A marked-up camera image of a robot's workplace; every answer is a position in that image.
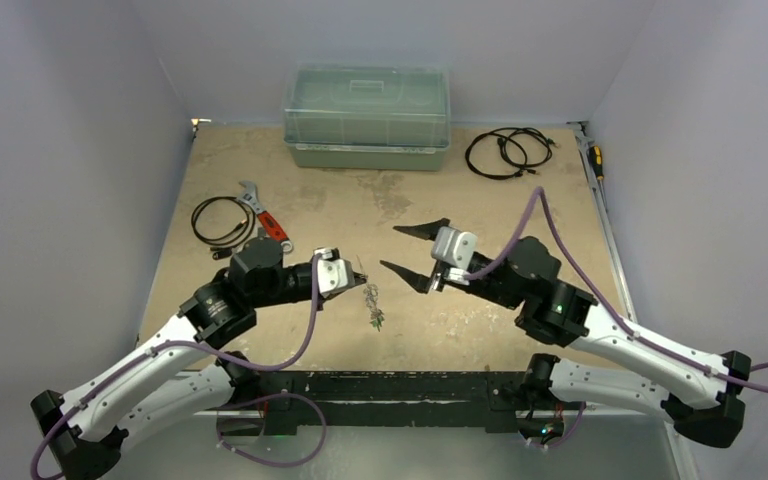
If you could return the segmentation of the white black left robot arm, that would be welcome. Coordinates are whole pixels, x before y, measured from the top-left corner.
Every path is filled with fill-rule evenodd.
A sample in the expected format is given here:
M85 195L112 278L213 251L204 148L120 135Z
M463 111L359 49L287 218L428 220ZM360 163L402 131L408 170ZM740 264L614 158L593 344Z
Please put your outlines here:
M295 364L323 304L366 281L336 248L319 248L308 261L287 266L278 241L247 241L150 339L86 383L65 393L45 390L32 400L43 440L31 459L31 478L40 478L39 461L50 451L60 468L57 478L98 479L125 446L186 414L226 403L249 407L258 382L246 373ZM224 351L256 326L258 309L301 301L310 303L308 327L290 358L264 365Z

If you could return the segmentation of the large metal keyring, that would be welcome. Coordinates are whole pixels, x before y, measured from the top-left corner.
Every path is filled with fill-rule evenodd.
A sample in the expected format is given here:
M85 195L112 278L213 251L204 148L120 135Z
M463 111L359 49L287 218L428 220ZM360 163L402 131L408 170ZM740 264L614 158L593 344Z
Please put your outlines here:
M360 274L364 278L364 288L363 288L363 295L364 295L364 302L366 305L366 308L369 312L369 318L370 318L370 325L378 332L381 331L383 322L385 321L385 316L383 310L380 308L378 304L379 300L379 289L378 286L372 282L369 275L367 274L362 261L360 257L357 257L357 265L360 269Z

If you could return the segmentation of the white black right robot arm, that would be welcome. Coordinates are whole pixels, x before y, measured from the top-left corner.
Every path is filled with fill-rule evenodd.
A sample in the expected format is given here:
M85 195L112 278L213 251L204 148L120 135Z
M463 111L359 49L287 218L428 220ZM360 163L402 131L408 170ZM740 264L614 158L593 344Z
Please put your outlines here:
M566 403L603 404L651 415L696 443L728 448L744 424L742 382L750 358L738 351L708 353L628 322L596 297L561 280L561 262L537 238L516 240L499 264L476 251L471 232L446 218L399 232L432 242L430 275L389 261L381 264L413 290L450 286L519 311L514 324L541 344L568 348L614 363L604 369L553 354L531 357L521 383L494 387L529 410Z

